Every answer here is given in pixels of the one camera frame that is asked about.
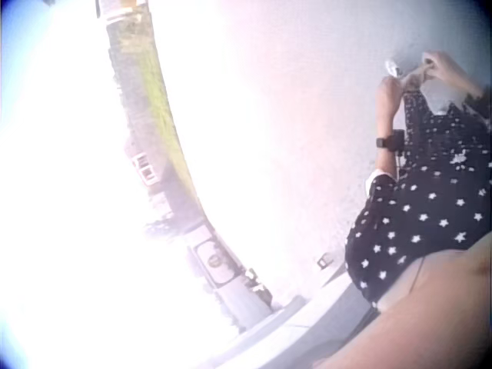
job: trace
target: pavement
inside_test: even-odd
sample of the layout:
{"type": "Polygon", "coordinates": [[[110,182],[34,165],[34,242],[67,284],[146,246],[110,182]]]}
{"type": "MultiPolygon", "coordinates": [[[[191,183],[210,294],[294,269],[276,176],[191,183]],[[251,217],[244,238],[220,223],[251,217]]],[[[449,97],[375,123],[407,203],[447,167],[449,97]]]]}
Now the pavement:
{"type": "Polygon", "coordinates": [[[205,212],[284,303],[317,293],[324,252],[343,257],[374,168],[385,60],[410,68],[440,49],[490,80],[490,21],[474,2],[183,0],[151,11],[205,212]]]}
{"type": "Polygon", "coordinates": [[[311,367],[337,351],[371,310],[339,265],[314,298],[295,298],[196,369],[311,367]]]}

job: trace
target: white cuff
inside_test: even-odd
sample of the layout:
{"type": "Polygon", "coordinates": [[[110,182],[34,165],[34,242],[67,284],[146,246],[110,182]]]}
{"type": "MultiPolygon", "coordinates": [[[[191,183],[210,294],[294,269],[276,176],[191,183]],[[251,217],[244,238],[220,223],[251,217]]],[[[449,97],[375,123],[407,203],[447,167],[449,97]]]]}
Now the white cuff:
{"type": "Polygon", "coordinates": [[[390,175],[389,173],[385,172],[385,171],[382,171],[381,169],[376,169],[374,170],[371,175],[369,176],[369,178],[366,180],[366,196],[369,197],[369,191],[371,190],[371,185],[372,185],[372,181],[379,175],[389,175],[391,178],[393,178],[392,175],[390,175]]]}

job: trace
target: sky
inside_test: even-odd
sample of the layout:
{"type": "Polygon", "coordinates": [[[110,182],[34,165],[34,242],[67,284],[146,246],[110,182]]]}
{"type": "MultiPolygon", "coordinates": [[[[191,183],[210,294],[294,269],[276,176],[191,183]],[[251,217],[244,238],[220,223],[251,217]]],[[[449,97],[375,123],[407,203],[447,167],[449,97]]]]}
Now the sky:
{"type": "Polygon", "coordinates": [[[187,367],[235,334],[183,248],[141,236],[105,36],[94,2],[2,9],[0,329],[18,368],[187,367]]]}

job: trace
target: hand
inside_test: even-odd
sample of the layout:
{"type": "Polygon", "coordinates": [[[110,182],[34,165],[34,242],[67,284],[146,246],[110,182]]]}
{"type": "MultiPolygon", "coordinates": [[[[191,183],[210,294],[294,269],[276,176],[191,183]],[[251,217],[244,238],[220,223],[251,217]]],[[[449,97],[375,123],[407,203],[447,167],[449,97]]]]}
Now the hand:
{"type": "Polygon", "coordinates": [[[395,77],[385,77],[376,92],[376,116],[378,120],[393,122],[400,107],[403,88],[395,77]]]}
{"type": "Polygon", "coordinates": [[[438,78],[471,95],[481,95],[480,87],[475,85],[467,73],[445,52],[425,52],[423,59],[425,63],[432,64],[431,68],[426,70],[427,77],[438,78]]]}

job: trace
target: person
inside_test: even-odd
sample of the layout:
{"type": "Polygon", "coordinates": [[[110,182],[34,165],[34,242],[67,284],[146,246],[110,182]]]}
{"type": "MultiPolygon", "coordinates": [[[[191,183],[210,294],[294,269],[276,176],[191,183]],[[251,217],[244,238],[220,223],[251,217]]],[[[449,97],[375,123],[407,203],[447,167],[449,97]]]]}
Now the person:
{"type": "Polygon", "coordinates": [[[397,168],[394,152],[377,149],[345,260],[357,288],[382,312],[490,232],[490,88],[443,52],[426,52],[424,60],[423,80],[438,78],[467,97],[462,109],[451,103],[434,115],[419,88],[404,92],[400,80],[386,77],[377,90],[377,138],[392,136],[404,100],[404,164],[397,168]]]}
{"type": "Polygon", "coordinates": [[[489,368],[492,232],[432,269],[422,286],[316,369],[489,368]]]}

